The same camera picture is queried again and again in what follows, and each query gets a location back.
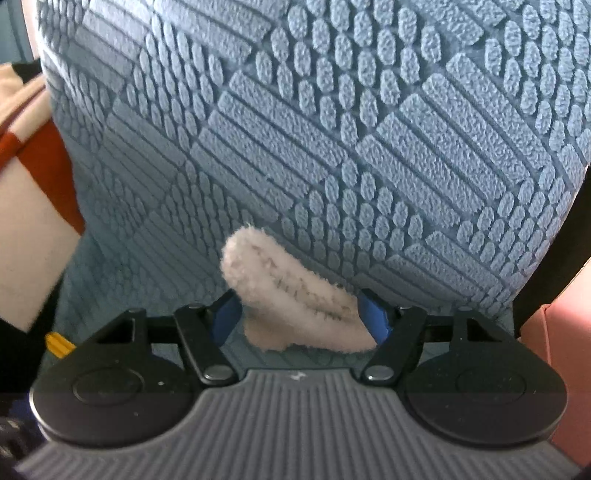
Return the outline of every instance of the textured upholstery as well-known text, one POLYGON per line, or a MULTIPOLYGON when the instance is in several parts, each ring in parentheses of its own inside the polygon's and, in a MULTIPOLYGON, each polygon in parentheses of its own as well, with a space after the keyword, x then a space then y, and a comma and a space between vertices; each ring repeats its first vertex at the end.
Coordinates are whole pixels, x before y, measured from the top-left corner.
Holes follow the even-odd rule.
MULTIPOLYGON (((574 0, 40 1, 44 71, 87 222, 56 329, 167 314, 265 229, 349 289, 510 318, 591 158, 574 0)), ((355 365, 262 354, 243 367, 355 365)))

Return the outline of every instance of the yellow tag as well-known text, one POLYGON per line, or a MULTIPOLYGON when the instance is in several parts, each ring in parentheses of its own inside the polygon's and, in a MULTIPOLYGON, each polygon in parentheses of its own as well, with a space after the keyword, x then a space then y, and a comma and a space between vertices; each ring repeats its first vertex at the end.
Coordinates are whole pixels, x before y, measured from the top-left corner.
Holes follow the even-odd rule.
POLYGON ((64 358, 74 348, 73 343, 66 340, 59 333, 51 332, 45 335, 45 345, 47 349, 58 358, 64 358))

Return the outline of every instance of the white fluffy object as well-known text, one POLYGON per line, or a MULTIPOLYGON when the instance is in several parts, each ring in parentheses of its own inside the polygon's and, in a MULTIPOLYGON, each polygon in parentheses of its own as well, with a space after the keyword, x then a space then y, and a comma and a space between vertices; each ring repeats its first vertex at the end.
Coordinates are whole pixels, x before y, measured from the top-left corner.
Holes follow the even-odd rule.
POLYGON ((221 268, 247 307, 246 337, 262 350, 306 345, 353 353, 375 347, 356 299, 304 268, 263 231, 244 227, 228 238, 221 268))

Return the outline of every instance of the gray ribbed plastic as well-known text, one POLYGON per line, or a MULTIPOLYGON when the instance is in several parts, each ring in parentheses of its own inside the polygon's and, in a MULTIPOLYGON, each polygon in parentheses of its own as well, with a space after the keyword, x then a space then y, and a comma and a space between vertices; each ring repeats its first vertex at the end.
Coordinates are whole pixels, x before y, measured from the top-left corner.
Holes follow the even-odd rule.
POLYGON ((423 429, 397 395, 347 370, 251 371, 207 390, 175 428, 119 450, 51 442, 18 467, 30 480, 566 480, 547 442, 485 452, 423 429))

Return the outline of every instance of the round black pad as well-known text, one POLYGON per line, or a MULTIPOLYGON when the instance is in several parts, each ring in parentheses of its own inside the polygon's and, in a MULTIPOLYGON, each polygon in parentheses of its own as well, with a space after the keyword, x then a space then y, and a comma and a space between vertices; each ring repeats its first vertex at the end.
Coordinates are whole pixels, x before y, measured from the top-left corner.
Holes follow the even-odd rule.
POLYGON ((484 342, 420 365, 404 383, 412 411, 431 429, 474 446, 548 438, 566 408, 564 382, 533 353, 512 347, 484 342))
POLYGON ((181 368, 133 344, 82 345, 31 390, 31 405, 48 435, 102 448, 164 433, 185 416, 193 400, 181 368))

